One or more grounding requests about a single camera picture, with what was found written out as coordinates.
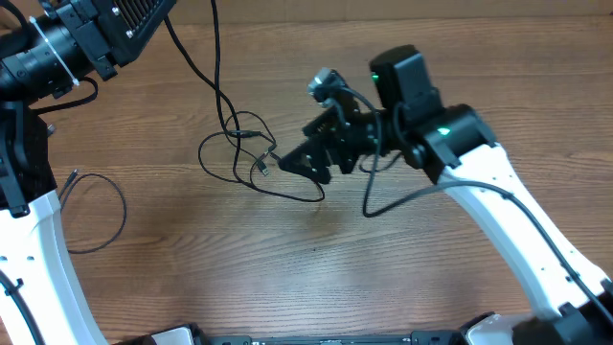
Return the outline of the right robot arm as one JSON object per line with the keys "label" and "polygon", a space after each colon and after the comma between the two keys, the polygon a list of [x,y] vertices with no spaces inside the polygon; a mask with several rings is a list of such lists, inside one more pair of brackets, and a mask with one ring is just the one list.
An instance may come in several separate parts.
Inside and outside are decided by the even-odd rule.
{"label": "right robot arm", "polygon": [[398,153],[430,179],[411,199],[443,192],[479,225],[519,282],[527,314],[484,313],[456,330],[413,331],[410,344],[608,344],[612,281],[560,232],[517,176],[492,129],[469,105],[444,105],[418,49],[403,45],[369,64],[380,106],[322,69],[308,92],[323,107],[280,168],[330,182],[361,157]]}

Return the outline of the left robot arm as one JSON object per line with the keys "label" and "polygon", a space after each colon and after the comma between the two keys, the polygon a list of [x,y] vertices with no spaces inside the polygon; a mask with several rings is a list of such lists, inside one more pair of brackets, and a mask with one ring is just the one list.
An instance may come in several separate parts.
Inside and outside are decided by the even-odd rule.
{"label": "left robot arm", "polygon": [[113,78],[171,0],[45,1],[1,38],[1,319],[18,344],[102,344],[62,229],[37,102]]}

